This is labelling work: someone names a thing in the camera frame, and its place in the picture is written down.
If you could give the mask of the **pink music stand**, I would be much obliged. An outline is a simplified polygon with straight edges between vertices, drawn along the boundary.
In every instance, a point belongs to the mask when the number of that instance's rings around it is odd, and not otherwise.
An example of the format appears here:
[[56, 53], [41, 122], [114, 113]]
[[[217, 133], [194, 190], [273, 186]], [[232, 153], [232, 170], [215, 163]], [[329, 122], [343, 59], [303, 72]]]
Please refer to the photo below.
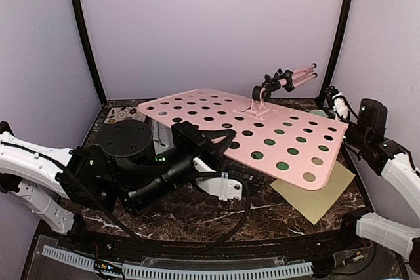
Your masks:
[[[245, 138], [249, 138], [265, 126], [281, 124], [290, 119], [319, 118], [304, 111], [273, 104], [268, 100], [271, 92], [280, 88], [291, 90], [315, 78], [315, 68], [316, 66], [312, 65], [299, 70], [277, 71], [273, 77], [266, 77], [250, 98], [213, 89], [195, 89], [141, 103], [137, 110], [167, 127], [171, 127], [177, 121], [188, 121], [201, 130], [232, 129], [237, 134], [232, 147], [225, 151], [225, 156], [253, 168], [247, 153], [241, 147]], [[321, 118], [337, 130], [334, 146], [338, 156], [348, 125], [336, 119]], [[272, 177], [314, 191], [327, 184], [333, 166], [330, 173], [322, 177], [311, 173], [294, 178]]]

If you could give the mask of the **yellow paper sheet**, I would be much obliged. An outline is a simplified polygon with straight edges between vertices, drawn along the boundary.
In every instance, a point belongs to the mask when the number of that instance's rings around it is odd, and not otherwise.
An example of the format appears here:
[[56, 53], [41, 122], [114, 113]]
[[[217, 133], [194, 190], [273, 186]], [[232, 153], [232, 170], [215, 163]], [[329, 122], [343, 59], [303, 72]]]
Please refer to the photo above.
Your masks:
[[354, 173], [336, 161], [327, 184], [319, 190], [304, 190], [283, 180], [275, 180], [270, 186], [315, 225], [334, 205], [354, 178]]

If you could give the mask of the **green paper sheet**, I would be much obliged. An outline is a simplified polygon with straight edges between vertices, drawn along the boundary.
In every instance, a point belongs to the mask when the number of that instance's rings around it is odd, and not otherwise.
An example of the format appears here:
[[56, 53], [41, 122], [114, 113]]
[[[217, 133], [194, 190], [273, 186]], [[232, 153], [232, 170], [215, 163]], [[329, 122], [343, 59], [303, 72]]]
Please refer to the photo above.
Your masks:
[[327, 176], [337, 156], [337, 130], [325, 119], [288, 120], [265, 126], [241, 145], [251, 166], [274, 177]]

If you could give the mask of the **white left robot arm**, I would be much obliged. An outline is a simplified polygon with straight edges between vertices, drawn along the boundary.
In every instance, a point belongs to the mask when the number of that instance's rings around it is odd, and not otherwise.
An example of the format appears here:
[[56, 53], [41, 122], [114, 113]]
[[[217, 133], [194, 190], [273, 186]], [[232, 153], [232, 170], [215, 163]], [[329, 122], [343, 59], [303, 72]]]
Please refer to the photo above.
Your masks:
[[88, 147], [47, 148], [18, 139], [1, 123], [1, 191], [24, 197], [57, 233], [78, 251], [93, 245], [72, 214], [49, 201], [45, 189], [105, 214], [121, 203], [139, 213], [187, 183], [222, 201], [241, 199], [243, 184], [217, 166], [236, 133], [199, 130], [189, 122], [172, 128], [174, 144], [161, 154], [142, 121], [102, 125]]

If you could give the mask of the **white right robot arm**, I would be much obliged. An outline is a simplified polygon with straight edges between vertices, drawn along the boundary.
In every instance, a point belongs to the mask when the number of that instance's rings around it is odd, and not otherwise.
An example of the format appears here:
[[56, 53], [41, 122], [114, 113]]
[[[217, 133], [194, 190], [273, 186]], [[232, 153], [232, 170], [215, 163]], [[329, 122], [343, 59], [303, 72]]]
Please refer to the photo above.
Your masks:
[[[348, 124], [344, 144], [355, 149], [356, 156], [393, 186], [419, 215], [419, 168], [408, 149], [385, 137], [387, 107], [364, 98], [354, 123], [348, 119], [354, 111], [344, 97], [341, 99], [344, 104], [335, 104], [333, 109], [336, 118]], [[342, 250], [364, 238], [399, 254], [414, 271], [419, 268], [418, 228], [386, 219], [372, 210], [357, 210], [343, 217], [341, 230], [335, 235], [335, 244]]]

